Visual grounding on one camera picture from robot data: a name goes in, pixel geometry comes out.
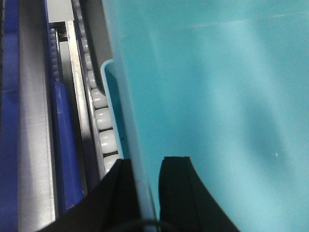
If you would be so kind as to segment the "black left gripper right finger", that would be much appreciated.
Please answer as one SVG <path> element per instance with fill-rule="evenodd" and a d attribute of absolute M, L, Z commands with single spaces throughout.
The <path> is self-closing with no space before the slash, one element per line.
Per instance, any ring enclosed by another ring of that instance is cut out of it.
<path fill-rule="evenodd" d="M 165 157 L 159 173 L 160 220 L 179 232 L 237 232 L 189 157 Z"/>

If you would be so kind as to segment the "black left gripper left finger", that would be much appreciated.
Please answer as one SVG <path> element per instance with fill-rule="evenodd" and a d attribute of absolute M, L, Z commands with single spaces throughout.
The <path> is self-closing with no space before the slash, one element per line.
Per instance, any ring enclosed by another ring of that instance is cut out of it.
<path fill-rule="evenodd" d="M 118 159 L 98 185 L 42 232 L 103 232 L 141 219 L 130 159 Z"/>

